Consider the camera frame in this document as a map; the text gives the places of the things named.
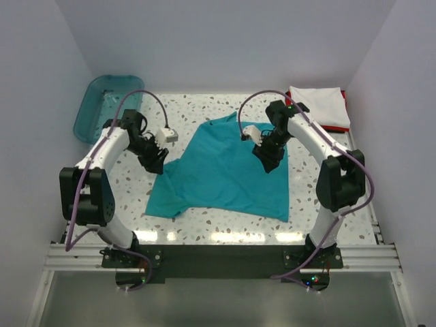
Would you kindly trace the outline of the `teal t shirt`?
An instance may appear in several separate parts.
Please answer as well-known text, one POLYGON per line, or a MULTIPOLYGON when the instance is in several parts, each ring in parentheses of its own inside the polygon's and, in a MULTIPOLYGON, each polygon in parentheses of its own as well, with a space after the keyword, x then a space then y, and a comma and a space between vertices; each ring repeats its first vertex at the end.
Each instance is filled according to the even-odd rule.
POLYGON ((252 150, 253 143, 240 139, 235 114, 202 123, 181 157, 155 179, 146 215, 175 218, 211 207, 288 221, 288 160, 266 173, 252 150))

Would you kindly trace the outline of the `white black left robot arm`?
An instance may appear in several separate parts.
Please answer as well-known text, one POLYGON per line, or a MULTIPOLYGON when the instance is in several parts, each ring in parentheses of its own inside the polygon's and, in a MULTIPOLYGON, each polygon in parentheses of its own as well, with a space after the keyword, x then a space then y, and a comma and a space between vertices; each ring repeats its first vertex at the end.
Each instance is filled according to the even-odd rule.
POLYGON ((146 117, 137 110, 124 110, 119 119, 105 122, 101 136, 75 166, 59 173, 63 217, 69 221, 65 250, 90 232, 106 244, 103 254, 111 262, 150 271, 153 267, 141 253, 138 237, 116 215, 116 201, 109 174, 123 151, 133 153, 151 174, 162 174, 168 155, 167 143, 178 140, 168 125, 155 134, 146 130, 146 117))

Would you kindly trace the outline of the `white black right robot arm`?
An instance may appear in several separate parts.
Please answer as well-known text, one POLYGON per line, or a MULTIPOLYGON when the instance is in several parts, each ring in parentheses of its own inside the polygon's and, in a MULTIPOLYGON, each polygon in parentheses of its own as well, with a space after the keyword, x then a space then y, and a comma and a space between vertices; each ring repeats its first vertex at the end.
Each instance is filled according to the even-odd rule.
POLYGON ((243 130, 253 138, 253 154, 262 162, 265 172, 279 167, 291 138, 299 140, 320 166, 315 188, 320 209, 297 261, 298 267, 320 267, 334 255, 343 214, 365 194, 364 155, 337 144, 302 103, 287 107, 281 100, 274 101, 266 108, 266 115, 273 126, 267 135, 256 127, 243 130))

